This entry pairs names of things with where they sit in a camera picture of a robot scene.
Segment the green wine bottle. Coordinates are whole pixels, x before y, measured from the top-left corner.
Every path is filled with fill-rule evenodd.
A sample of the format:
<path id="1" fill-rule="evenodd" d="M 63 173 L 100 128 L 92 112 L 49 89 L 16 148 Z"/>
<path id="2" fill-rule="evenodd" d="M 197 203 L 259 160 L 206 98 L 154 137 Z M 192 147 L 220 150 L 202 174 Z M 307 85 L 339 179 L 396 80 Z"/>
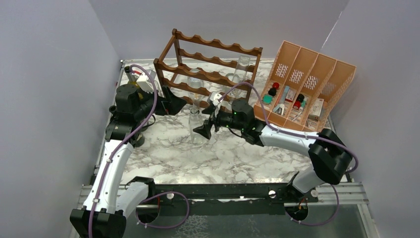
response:
<path id="1" fill-rule="evenodd" d="M 118 113 L 116 105 L 110 106 L 108 110 L 112 115 L 115 115 L 116 113 Z"/>
<path id="2" fill-rule="evenodd" d="M 139 84 L 137 83 L 137 79 L 142 75 L 142 73 L 136 70 L 131 71 L 130 66 L 125 66 L 124 72 L 126 73 L 127 78 L 128 78 L 127 84 L 131 84 L 131 85 L 136 86 L 137 88 L 140 88 Z"/>

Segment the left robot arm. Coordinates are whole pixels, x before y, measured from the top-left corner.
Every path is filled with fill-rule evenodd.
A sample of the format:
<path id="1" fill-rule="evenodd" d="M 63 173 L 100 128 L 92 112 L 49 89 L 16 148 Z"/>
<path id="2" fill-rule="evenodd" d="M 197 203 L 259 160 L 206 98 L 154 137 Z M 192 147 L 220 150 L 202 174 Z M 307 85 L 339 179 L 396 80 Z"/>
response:
<path id="1" fill-rule="evenodd" d="M 135 147 L 143 142 L 141 128 L 152 115 L 176 115 L 187 102 L 163 86 L 163 96 L 145 92 L 132 84 L 119 86 L 111 119 L 105 129 L 104 152 L 88 197 L 80 209 L 73 209 L 70 222 L 82 238 L 121 238 L 127 218 L 140 203 L 156 196 L 151 178 L 136 178 L 118 194 L 126 163 Z"/>

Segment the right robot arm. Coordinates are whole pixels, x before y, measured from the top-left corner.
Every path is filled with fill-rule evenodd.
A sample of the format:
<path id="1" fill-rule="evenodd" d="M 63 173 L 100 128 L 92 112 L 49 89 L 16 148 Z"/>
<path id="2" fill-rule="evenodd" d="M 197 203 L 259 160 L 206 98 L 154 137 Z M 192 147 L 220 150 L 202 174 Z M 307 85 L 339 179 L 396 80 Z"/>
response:
<path id="1" fill-rule="evenodd" d="M 215 131 L 220 127 L 236 129 L 241 138 L 252 145 L 279 147 L 310 158 L 311 166 L 296 173 L 287 184 L 286 196 L 293 202 L 299 201 L 316 186 L 339 184 L 352 160 L 343 142 L 331 129 L 304 132 L 276 127 L 257 119 L 253 107 L 242 99 L 234 100 L 230 113 L 220 112 L 214 103 L 203 112 L 209 118 L 193 132 L 206 139 L 211 138 L 212 128 Z"/>

